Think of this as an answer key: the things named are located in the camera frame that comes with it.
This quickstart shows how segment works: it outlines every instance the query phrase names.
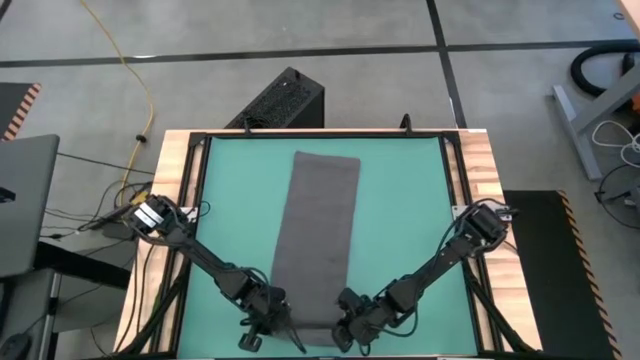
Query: black cable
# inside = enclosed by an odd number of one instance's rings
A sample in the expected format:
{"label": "black cable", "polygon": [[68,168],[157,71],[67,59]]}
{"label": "black cable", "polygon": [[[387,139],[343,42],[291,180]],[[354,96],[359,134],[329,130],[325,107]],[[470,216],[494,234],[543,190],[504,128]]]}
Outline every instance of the black cable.
{"label": "black cable", "polygon": [[302,340],[298,336],[298,331],[296,331],[295,325],[293,325],[293,321],[291,321],[291,317],[287,317],[286,325],[289,327],[290,331],[287,331],[287,336],[291,339],[291,342],[300,350],[301,353],[306,354],[307,349],[304,347]]}
{"label": "black cable", "polygon": [[602,206],[602,208],[604,209],[604,211],[613,219],[615,220],[618,224],[628,227],[630,229],[635,229],[635,230],[640,230],[640,226],[636,226],[636,225],[631,225],[628,224],[620,219],[618,219],[608,208],[607,206],[604,204],[604,201],[602,201],[601,197],[602,195],[605,193],[602,189],[604,189],[604,184],[607,181],[607,179],[615,172],[617,172],[620,169],[624,169],[626,167],[630,167],[630,165],[628,164],[622,164],[619,165],[613,169],[611,169],[605,176],[602,177],[602,180],[600,180],[600,185],[598,186],[598,192],[596,193],[596,198],[598,199],[598,203],[600,204],[600,206]]}
{"label": "black cable", "polygon": [[211,211],[211,204],[208,201],[204,201],[204,200],[201,201],[200,202],[200,208],[202,208],[202,204],[207,204],[207,211],[204,214],[198,214],[199,218],[201,218],[203,216],[206,216]]}
{"label": "black cable", "polygon": [[44,212],[45,212],[46,214],[49,214],[49,215],[51,215],[51,216],[54,216],[54,217],[57,217],[57,218],[60,218],[60,219],[66,219],[66,220],[72,220],[72,221],[79,221],[79,222],[87,222],[87,221],[89,220],[89,219],[73,218],[73,217],[66,216],[66,215],[60,215],[60,214],[56,214],[56,213],[54,213],[54,212],[51,212],[51,211],[49,211],[49,210],[45,210]]}
{"label": "black cable", "polygon": [[58,229],[58,230],[75,230],[76,228],[72,228],[71,226],[41,226],[41,229]]}
{"label": "black cable", "polygon": [[100,252],[100,251],[102,251],[102,250],[109,249],[109,248],[112,248],[112,247],[114,247],[114,246],[120,245],[120,244],[122,244],[122,243],[123,243],[123,242],[125,242],[125,241],[127,241],[127,240],[120,240],[120,241],[118,241],[117,243],[113,243],[113,244],[109,244],[109,245],[103,246],[103,247],[101,247],[101,248],[99,248],[99,249],[95,249],[95,250],[93,250],[93,251],[89,251],[88,253],[84,254],[83,256],[93,255],[93,254],[95,254],[95,253],[97,253],[97,252]]}
{"label": "black cable", "polygon": [[362,356],[369,356],[369,354],[371,354],[371,344],[367,345],[367,346],[362,346],[360,344],[358,344],[358,348],[360,349],[360,355]]}
{"label": "black cable", "polygon": [[94,334],[93,332],[93,327],[90,327],[89,331],[91,332],[91,338],[93,339],[93,344],[96,346],[96,348],[98,348],[98,350],[102,353],[103,356],[109,356],[104,350],[102,350],[102,348],[100,347],[100,344],[98,344],[98,340],[96,340],[96,334]]}
{"label": "black cable", "polygon": [[142,322],[142,305],[144,305],[144,284],[147,277],[147,265],[149,264],[149,259],[151,258],[151,252],[153,252],[153,249],[155,249],[155,247],[155,245],[151,245],[149,251],[147,252],[147,257],[144,259],[144,265],[142,265],[142,287],[140,291],[140,305],[138,306],[138,321],[136,323],[136,333],[140,332],[140,323]]}
{"label": "black cable", "polygon": [[516,255],[520,256],[520,254],[518,253],[518,248],[513,246],[511,243],[507,242],[507,241],[503,241],[503,244],[507,245],[508,248],[511,249],[511,251],[513,251],[514,253],[516,253]]}
{"label": "black cable", "polygon": [[166,296],[160,299],[158,306],[154,308],[151,316],[147,320],[147,323],[144,325],[144,328],[141,332],[139,332],[136,337],[127,345],[122,351],[118,352],[118,355],[121,354],[135,354],[139,353],[147,343],[149,337],[158,324],[162,321],[164,314],[167,312],[175,297],[186,288],[187,285],[187,274],[189,269],[190,261],[188,259],[184,259],[182,262],[182,266],[178,272],[178,276],[173,281],[173,284],[167,291]]}
{"label": "black cable", "polygon": [[100,202],[98,203],[98,208],[96,209],[95,213],[93,214],[93,217],[91,218],[91,220],[89,222],[87,222],[86,224],[80,225],[78,227],[78,231],[86,231],[88,230],[88,226],[91,225],[93,222],[95,222],[96,220],[102,220],[103,218],[101,218],[100,215],[100,210],[102,209],[102,204],[104,204],[104,199],[107,197],[107,194],[109,193],[109,190],[111,190],[111,188],[114,185],[120,184],[122,182],[122,180],[117,180],[112,182],[111,184],[109,184],[109,186],[107,186],[107,188],[104,190],[104,192],[102,193],[102,197],[100,197]]}
{"label": "black cable", "polygon": [[152,184],[151,181],[147,181],[147,182],[143,182],[143,183],[131,183],[131,184],[127,184],[124,187],[122,187],[120,190],[118,190],[118,192],[116,193],[115,197],[113,198],[113,208],[117,209],[119,206],[117,204],[118,202],[118,197],[120,196],[120,194],[122,194],[124,191],[126,191],[129,188],[133,188],[135,186],[142,186],[140,189],[133,189],[134,193],[133,195],[129,198],[129,202],[131,202],[131,200],[133,200],[136,196],[138,196],[138,194],[143,191],[144,189],[146,189],[147,187],[150,187]]}
{"label": "black cable", "polygon": [[77,156],[77,155],[70,155],[70,154],[65,154],[65,153],[61,153],[61,152],[58,152],[58,155],[64,156],[64,157],[68,157],[68,158],[71,158],[71,159],[86,161],[86,162],[93,163],[93,164],[109,166],[109,167],[116,168],[116,169],[129,170],[131,172],[137,172],[137,173],[147,174],[147,175],[155,175],[155,173],[153,173],[151,171],[144,171],[144,170],[138,170],[138,169],[134,169],[134,168],[127,168],[126,166],[114,165],[114,164],[106,163],[104,161],[87,159],[87,158],[84,158],[84,157],[81,157],[81,156]]}
{"label": "black cable", "polygon": [[502,315],[500,309],[496,307],[493,301],[487,295],[487,292],[484,290],[482,285],[480,285],[480,281],[473,274],[469,267],[463,268],[463,275],[467,280],[467,284],[471,287],[472,292],[475,294],[476,298],[482,306],[485,308],[488,317],[493,320],[497,326],[499,331],[502,333],[502,336],[507,340],[511,349],[514,352],[518,353],[532,353],[536,352],[531,346],[529,346],[518,333],[511,327],[507,319]]}
{"label": "black cable", "polygon": [[56,208],[45,208],[45,210],[48,210],[49,212],[59,212],[60,214],[66,215],[66,216],[72,216],[72,217],[76,217],[76,218],[81,218],[81,217],[92,217],[93,215],[91,214],[72,214],[72,213],[68,213],[66,211],[62,211],[60,209],[56,209]]}
{"label": "black cable", "polygon": [[[93,224],[96,220],[100,220],[102,219],[99,214],[100,214],[100,210],[102,209],[102,205],[104,204],[104,200],[107,196],[107,194],[109,193],[109,190],[111,190],[111,188],[114,185],[117,185],[119,183],[121,183],[122,180],[117,180],[112,182],[111,184],[109,184],[109,186],[107,186],[107,188],[104,190],[104,192],[102,193],[102,197],[100,198],[100,202],[98,203],[98,208],[96,209],[95,213],[93,215],[89,215],[91,216],[90,220],[87,219],[80,219],[80,218],[74,218],[72,216],[67,216],[67,215],[71,215],[70,213],[64,212],[62,210],[59,209],[45,209],[45,213],[54,216],[54,217],[59,217],[59,218],[63,218],[63,219],[67,219],[67,220],[73,220],[73,221],[81,221],[83,222],[82,225],[80,225],[78,228],[75,229],[75,231],[73,232],[69,232],[66,234],[60,234],[60,233],[55,233],[55,234],[41,234],[40,237],[42,238],[49,238],[49,239],[53,239],[53,240],[60,240],[62,238],[65,238],[67,236],[71,236],[73,234],[75,234],[76,232],[84,232],[88,230],[88,226]],[[59,211],[60,213],[66,214],[66,215],[60,215],[60,214],[56,214],[53,213],[52,211]]]}
{"label": "black cable", "polygon": [[131,315],[129,316],[127,327],[125,328],[124,333],[120,338],[120,342],[118,342],[118,346],[116,346],[116,353],[120,351],[120,347],[122,346],[124,339],[127,337],[127,334],[129,333],[129,329],[131,328],[131,323],[133,322],[133,314],[135,313],[135,309],[136,309],[136,300],[138,298],[138,272],[137,272],[138,248],[137,247],[136,247],[136,252],[134,254],[134,258],[135,260],[133,261],[133,267],[131,268],[131,273],[133,274],[133,306],[131,306]]}

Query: green mat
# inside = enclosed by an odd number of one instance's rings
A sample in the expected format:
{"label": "green mat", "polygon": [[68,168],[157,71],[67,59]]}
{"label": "green mat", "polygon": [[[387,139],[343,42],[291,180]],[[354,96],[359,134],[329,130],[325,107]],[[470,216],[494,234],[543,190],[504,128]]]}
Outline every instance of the green mat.
{"label": "green mat", "polygon": [[[203,200],[211,211],[198,240],[225,261],[271,273],[295,151],[357,157],[360,181],[347,285],[378,293],[431,256],[452,221],[438,140],[433,139],[213,139]],[[420,323],[409,338],[382,334],[372,356],[476,355],[462,269],[455,267],[426,292]],[[213,280],[193,267],[178,355],[195,358],[301,357],[284,340],[263,337],[256,354],[240,350],[244,314],[222,297]],[[399,332],[413,325],[409,319]],[[307,356],[359,356],[335,347],[307,347]]]}

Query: yellow cable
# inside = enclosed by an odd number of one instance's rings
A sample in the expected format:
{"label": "yellow cable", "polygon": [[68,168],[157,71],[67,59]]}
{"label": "yellow cable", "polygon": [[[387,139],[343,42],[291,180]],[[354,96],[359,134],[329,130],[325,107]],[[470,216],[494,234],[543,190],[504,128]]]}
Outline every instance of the yellow cable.
{"label": "yellow cable", "polygon": [[[127,68],[127,70],[129,70],[133,74],[133,76],[136,77],[140,85],[142,85],[142,87],[144,88],[144,92],[147,95],[147,104],[149,105],[149,119],[147,120],[147,125],[144,127],[144,130],[142,130],[142,133],[140,135],[146,136],[147,132],[149,131],[149,128],[151,128],[151,124],[153,124],[153,117],[154,117],[153,100],[151,99],[151,92],[149,91],[149,88],[144,83],[144,81],[142,81],[142,78],[140,77],[140,75],[138,75],[138,73],[135,70],[133,70],[131,66],[129,66],[129,64],[127,64],[127,61],[124,59],[124,56],[122,55],[122,52],[120,52],[120,48],[118,48],[118,45],[116,44],[115,40],[113,40],[113,36],[111,36],[111,33],[109,32],[109,30],[107,30],[102,24],[102,22],[100,21],[100,19],[98,19],[98,16],[96,16],[96,14],[91,10],[91,8],[89,7],[89,5],[87,5],[85,0],[80,0],[80,3],[82,3],[82,6],[84,6],[84,8],[87,9],[91,17],[93,17],[93,19],[96,21],[98,26],[100,26],[100,29],[102,29],[102,32],[104,32],[104,34],[107,36],[109,41],[111,41],[111,45],[113,45],[113,48],[118,53],[118,57],[120,58],[120,62],[122,63],[122,65],[124,65]],[[133,151],[131,152],[131,157],[129,157],[129,164],[127,165],[127,170],[125,171],[124,176],[122,177],[121,190],[124,190],[127,180],[129,179],[129,174],[131,172],[130,169],[133,167],[133,163],[135,162],[136,157],[138,156],[140,144],[141,144],[141,141],[136,140],[136,146],[133,148]],[[119,205],[122,205],[123,203],[124,203],[124,191],[122,191],[122,193],[120,194]]]}

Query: white cable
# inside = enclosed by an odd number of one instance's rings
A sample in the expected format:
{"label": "white cable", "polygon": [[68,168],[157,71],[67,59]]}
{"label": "white cable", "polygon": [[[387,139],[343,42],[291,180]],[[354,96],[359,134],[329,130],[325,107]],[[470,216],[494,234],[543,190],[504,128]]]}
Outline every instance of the white cable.
{"label": "white cable", "polygon": [[[622,131],[625,132],[625,134],[627,134],[629,136],[629,138],[631,139],[631,142],[628,144],[610,144],[610,143],[603,143],[600,142],[598,140],[596,140],[596,134],[598,133],[598,131],[600,131],[600,128],[602,128],[604,125],[607,124],[612,124],[615,125],[617,127],[619,127],[620,129],[622,129]],[[640,134],[633,136],[631,134],[631,132],[629,132],[629,130],[627,130],[627,128],[625,128],[624,126],[620,125],[619,123],[615,122],[615,121],[611,121],[611,120],[605,120],[603,122],[601,122],[600,124],[598,124],[598,126],[596,126],[596,128],[593,130],[593,133],[591,134],[591,141],[593,141],[594,144],[598,145],[598,146],[602,146],[602,147],[610,147],[610,148],[619,148],[620,149],[620,158],[622,158],[622,161],[624,161],[625,164],[629,165],[629,166],[633,166],[634,168],[638,168],[640,169],[640,165],[638,164],[634,164],[633,162],[627,160],[627,158],[625,158],[624,153],[627,149],[631,148],[635,153],[640,154],[640,143],[638,142],[638,139],[640,139]]]}

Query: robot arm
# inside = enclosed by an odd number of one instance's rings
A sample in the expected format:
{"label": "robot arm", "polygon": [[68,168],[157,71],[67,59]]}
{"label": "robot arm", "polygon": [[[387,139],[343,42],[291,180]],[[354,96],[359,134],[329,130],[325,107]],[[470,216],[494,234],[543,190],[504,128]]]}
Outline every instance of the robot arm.
{"label": "robot arm", "polygon": [[[262,344],[258,334],[287,332],[296,346],[306,353],[291,327],[289,304],[283,289],[270,286],[266,276],[255,268],[238,267],[224,262],[198,242],[194,224],[187,214],[165,196],[151,195],[139,206],[131,208],[123,217],[128,227],[145,241],[176,249],[209,274],[222,295],[248,318],[241,325],[250,326],[238,346],[257,352]],[[157,232],[158,237],[150,234]]]}
{"label": "robot arm", "polygon": [[454,235],[436,255],[414,273],[393,280],[372,299],[358,296],[350,288],[342,291],[338,305],[344,317],[332,332],[342,352],[347,352],[354,341],[367,347],[387,325],[392,328],[402,325],[415,312],[418,300],[431,284],[467,257],[495,249],[507,235],[507,226],[485,204],[467,208],[453,222],[451,228],[454,227]]}

